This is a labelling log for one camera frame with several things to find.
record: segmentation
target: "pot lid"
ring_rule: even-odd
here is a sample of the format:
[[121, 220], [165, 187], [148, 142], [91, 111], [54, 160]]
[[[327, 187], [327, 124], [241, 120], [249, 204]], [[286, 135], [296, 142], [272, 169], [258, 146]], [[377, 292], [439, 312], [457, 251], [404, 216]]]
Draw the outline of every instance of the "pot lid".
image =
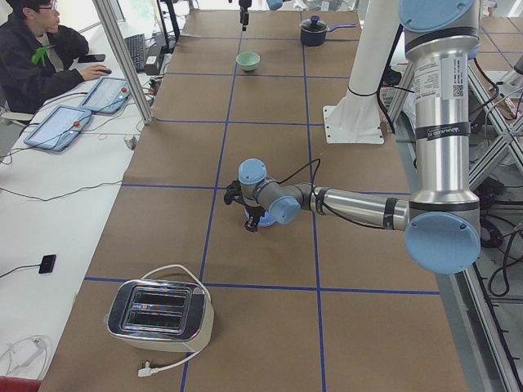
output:
[[327, 24], [319, 16], [313, 15], [310, 19], [302, 20], [300, 27], [311, 33], [322, 33], [327, 29]]

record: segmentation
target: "green lanyard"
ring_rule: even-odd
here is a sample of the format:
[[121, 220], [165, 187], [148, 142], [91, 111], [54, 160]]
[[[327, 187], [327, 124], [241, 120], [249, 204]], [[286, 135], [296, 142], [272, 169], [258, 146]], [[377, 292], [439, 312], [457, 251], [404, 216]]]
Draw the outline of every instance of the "green lanyard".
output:
[[36, 52], [33, 54], [33, 56], [31, 57], [31, 62], [34, 65], [38, 65], [38, 63], [40, 61], [42, 61], [42, 65], [45, 67], [46, 66], [46, 55], [47, 55], [48, 49], [49, 49], [49, 47], [39, 47], [36, 50]]

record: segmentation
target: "glasses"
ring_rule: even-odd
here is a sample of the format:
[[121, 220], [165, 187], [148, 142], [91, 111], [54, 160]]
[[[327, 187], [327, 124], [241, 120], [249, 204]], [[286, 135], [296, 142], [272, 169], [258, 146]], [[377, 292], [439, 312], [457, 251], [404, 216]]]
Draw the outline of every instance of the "glasses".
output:
[[39, 9], [56, 11], [58, 10], [58, 2], [55, 0], [54, 2], [51, 2], [51, 4], [49, 4], [48, 6], [39, 7]]

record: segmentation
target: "white desk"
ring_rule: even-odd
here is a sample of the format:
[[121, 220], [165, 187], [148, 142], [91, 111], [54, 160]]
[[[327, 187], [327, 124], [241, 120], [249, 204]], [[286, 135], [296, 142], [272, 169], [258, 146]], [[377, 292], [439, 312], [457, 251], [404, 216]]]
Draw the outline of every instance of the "white desk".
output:
[[[90, 46], [91, 53], [107, 55], [105, 64], [113, 70], [112, 76], [122, 77], [101, 27]], [[148, 78], [140, 75], [142, 83]], [[67, 94], [89, 91], [93, 84], [94, 81], [82, 83]], [[55, 105], [76, 106], [83, 97], [58, 100], [43, 108], [33, 122], [41, 121]], [[0, 186], [20, 194], [50, 198], [85, 186], [122, 180], [132, 157], [123, 136], [137, 134], [136, 128], [141, 129], [143, 124], [131, 102], [124, 106], [120, 117], [93, 132], [83, 132], [61, 153], [29, 149], [14, 154], [12, 165], [0, 165]], [[86, 129], [99, 127], [120, 113], [95, 115]], [[31, 130], [20, 137], [14, 148], [28, 147], [23, 139]], [[50, 202], [0, 191], [0, 274], [17, 266], [39, 264], [42, 256], [57, 254], [51, 274], [38, 274], [38, 268], [31, 268], [0, 279], [0, 354], [10, 343], [44, 335], [52, 341], [47, 358], [47, 363], [51, 362], [118, 190], [119, 185], [107, 185]], [[13, 376], [36, 378], [42, 364], [40, 356], [31, 367]], [[0, 361], [0, 375], [6, 371], [7, 361]]]

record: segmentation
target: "man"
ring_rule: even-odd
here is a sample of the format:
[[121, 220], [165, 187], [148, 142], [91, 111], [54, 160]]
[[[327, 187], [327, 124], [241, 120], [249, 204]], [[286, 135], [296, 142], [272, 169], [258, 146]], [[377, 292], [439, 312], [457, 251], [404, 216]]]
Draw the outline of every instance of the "man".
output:
[[34, 114], [45, 100], [107, 74], [104, 65], [68, 69], [89, 45], [59, 25], [56, 0], [6, 1], [13, 12], [0, 26], [0, 85], [10, 110]]

